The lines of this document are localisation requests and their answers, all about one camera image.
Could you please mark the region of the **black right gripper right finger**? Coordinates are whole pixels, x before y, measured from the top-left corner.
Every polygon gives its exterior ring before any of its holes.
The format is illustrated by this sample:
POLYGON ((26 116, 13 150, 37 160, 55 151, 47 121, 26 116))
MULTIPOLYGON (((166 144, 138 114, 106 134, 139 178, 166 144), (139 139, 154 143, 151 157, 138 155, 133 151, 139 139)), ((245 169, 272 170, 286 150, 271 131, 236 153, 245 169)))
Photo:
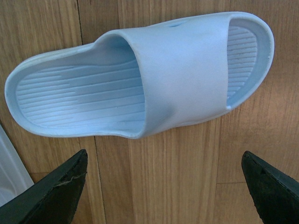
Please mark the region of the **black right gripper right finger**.
POLYGON ((242 171, 254 206, 264 224, 299 222, 299 183, 250 151, 242 171))

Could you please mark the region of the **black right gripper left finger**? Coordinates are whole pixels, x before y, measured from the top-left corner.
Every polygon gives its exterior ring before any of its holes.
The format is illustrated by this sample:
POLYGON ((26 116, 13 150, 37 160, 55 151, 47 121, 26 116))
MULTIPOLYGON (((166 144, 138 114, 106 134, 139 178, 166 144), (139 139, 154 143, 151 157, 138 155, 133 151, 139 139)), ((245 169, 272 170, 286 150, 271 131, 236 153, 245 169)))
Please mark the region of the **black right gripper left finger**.
POLYGON ((2 224, 70 224, 81 197, 88 155, 82 149, 0 208, 2 224))

